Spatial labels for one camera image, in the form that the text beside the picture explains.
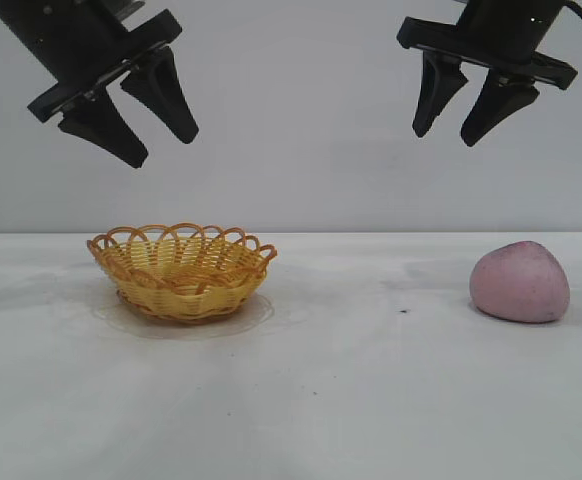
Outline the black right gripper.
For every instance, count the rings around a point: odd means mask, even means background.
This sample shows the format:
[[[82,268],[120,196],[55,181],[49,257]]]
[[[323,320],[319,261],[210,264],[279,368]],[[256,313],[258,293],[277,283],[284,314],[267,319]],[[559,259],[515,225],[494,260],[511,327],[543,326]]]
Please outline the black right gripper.
[[[420,94],[412,122],[424,137],[453,96],[468,82],[461,63],[490,69],[480,94],[465,119],[460,136],[473,147],[499,123],[539,96],[535,81],[569,88],[577,71],[544,55],[539,45],[563,1],[473,0],[454,24],[404,19],[397,41],[422,53]]]

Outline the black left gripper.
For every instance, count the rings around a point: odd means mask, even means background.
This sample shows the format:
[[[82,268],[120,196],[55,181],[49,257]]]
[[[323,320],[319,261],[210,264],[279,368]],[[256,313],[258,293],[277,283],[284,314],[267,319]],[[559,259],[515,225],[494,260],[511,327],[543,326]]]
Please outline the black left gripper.
[[[48,121],[74,98],[91,95],[136,64],[122,80],[122,90],[153,112],[182,143],[193,142],[199,127],[184,96],[173,52],[164,46],[182,33],[182,26],[165,9],[127,29],[123,21],[143,5],[142,1],[0,1],[0,20],[57,81],[28,105],[39,121]],[[106,89],[76,99],[63,111],[58,127],[134,169],[148,157]]]

